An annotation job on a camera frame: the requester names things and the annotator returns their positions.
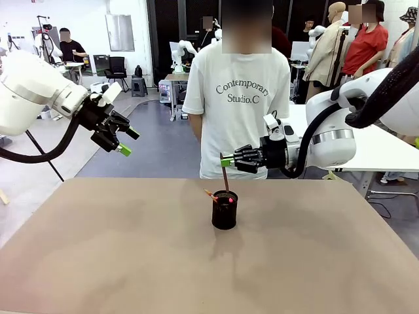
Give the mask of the stacked dark stools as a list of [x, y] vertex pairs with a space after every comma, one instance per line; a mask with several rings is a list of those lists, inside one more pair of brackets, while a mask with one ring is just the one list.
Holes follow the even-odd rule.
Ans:
[[132, 76], [132, 97], [145, 97], [148, 94], [145, 79], [143, 77]]

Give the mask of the black mesh pen holder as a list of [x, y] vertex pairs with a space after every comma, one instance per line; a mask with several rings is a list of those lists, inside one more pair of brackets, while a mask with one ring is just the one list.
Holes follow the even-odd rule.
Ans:
[[236, 213], [238, 205], [238, 196], [230, 191], [220, 190], [214, 193], [218, 197], [217, 202], [213, 201], [211, 222], [214, 227], [220, 230], [230, 230], [236, 225]]

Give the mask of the person in dark red top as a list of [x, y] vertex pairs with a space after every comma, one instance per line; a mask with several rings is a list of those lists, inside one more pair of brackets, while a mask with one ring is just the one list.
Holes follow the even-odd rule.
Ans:
[[291, 57], [291, 43], [285, 33], [275, 26], [272, 26], [272, 47], [281, 52], [286, 58]]

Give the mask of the person in red shirt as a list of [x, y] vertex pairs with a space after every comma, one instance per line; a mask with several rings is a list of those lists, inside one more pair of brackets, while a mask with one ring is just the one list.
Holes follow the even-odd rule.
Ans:
[[367, 14], [349, 46], [340, 73], [343, 84], [373, 72], [382, 59], [388, 44], [388, 30], [384, 21], [385, 4], [382, 0], [367, 0], [363, 10]]

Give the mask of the mannequin in beige coat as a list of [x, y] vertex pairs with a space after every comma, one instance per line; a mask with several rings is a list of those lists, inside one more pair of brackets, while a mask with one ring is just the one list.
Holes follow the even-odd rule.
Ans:
[[305, 69], [303, 80], [308, 82], [306, 102], [313, 96], [330, 88], [332, 83], [334, 63], [338, 55], [338, 47], [342, 30], [342, 14], [346, 4], [336, 2], [328, 8], [330, 25], [316, 41], [310, 61]]

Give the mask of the lit computer tower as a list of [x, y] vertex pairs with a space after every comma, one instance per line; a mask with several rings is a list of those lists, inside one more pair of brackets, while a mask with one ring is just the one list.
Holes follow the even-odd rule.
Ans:
[[158, 83], [158, 91], [161, 103], [172, 102], [172, 82], [170, 80], [160, 80]]

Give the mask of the dark red pencil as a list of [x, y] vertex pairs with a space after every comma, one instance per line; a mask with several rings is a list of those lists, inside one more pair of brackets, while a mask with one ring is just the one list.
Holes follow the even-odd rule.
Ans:
[[223, 180], [224, 180], [224, 184], [225, 184], [225, 190], [226, 193], [229, 193], [229, 185], [228, 185], [228, 177], [227, 177], [227, 171], [225, 169], [224, 163], [223, 163], [223, 154], [220, 152], [219, 153], [219, 157], [220, 157], [220, 161], [221, 161], [221, 169], [222, 169], [222, 173], [223, 173]]

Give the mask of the person in white t-shirt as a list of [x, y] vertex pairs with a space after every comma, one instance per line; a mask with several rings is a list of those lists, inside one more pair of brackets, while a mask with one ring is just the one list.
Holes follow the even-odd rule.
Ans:
[[223, 0], [222, 39], [194, 57], [183, 112], [200, 143], [200, 178], [223, 176], [220, 157], [259, 146], [264, 116], [289, 116], [291, 72], [272, 46], [273, 0]]

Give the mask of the black office chair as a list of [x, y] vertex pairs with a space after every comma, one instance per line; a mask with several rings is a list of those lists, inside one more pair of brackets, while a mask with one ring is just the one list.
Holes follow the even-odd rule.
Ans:
[[113, 80], [120, 80], [122, 83], [122, 91], [128, 92], [129, 86], [126, 82], [128, 78], [126, 68], [125, 68], [125, 57], [120, 56], [110, 56], [109, 57], [109, 68], [104, 71], [105, 77], [108, 79], [108, 82]]

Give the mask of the white monitor screen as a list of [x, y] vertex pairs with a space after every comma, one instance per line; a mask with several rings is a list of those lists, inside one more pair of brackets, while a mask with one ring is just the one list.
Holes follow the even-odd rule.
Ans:
[[308, 61], [309, 57], [307, 51], [310, 49], [310, 43], [308, 41], [293, 41], [291, 48], [292, 61]]

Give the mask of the grey metal wall panel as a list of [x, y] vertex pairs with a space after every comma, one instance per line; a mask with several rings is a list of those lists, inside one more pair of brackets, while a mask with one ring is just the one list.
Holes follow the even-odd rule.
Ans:
[[133, 52], [134, 36], [130, 15], [106, 14], [109, 46], [112, 52]]

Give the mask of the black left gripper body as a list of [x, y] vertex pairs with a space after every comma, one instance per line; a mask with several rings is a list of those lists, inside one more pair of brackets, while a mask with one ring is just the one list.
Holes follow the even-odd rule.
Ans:
[[108, 123], [114, 106], [105, 104], [100, 107], [100, 100], [101, 96], [99, 95], [96, 95], [94, 99], [91, 99], [90, 96], [84, 99], [78, 111], [79, 124], [88, 131], [93, 131], [90, 139], [95, 144], [106, 152], [111, 152], [117, 149], [115, 131], [111, 131]]

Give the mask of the person in black shirt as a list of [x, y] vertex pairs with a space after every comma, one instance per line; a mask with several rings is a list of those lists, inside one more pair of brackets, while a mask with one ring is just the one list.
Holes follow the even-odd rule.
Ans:
[[60, 29], [60, 50], [65, 62], [82, 63], [88, 56], [81, 44], [71, 38], [71, 32], [66, 27]]

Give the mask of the wooden background table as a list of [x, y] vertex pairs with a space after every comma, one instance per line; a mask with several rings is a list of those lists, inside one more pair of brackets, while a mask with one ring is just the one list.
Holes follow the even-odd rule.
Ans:
[[172, 73], [166, 76], [165, 80], [170, 82], [170, 100], [171, 100], [171, 116], [170, 121], [176, 120], [176, 106], [177, 106], [177, 95], [179, 87], [189, 79], [188, 73]]

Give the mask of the white table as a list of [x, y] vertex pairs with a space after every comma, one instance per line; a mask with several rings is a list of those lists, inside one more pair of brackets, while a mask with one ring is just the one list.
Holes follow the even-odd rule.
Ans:
[[375, 125], [353, 129], [353, 135], [356, 152], [345, 164], [326, 166], [308, 158], [306, 165], [324, 170], [419, 172], [419, 150], [396, 136]]

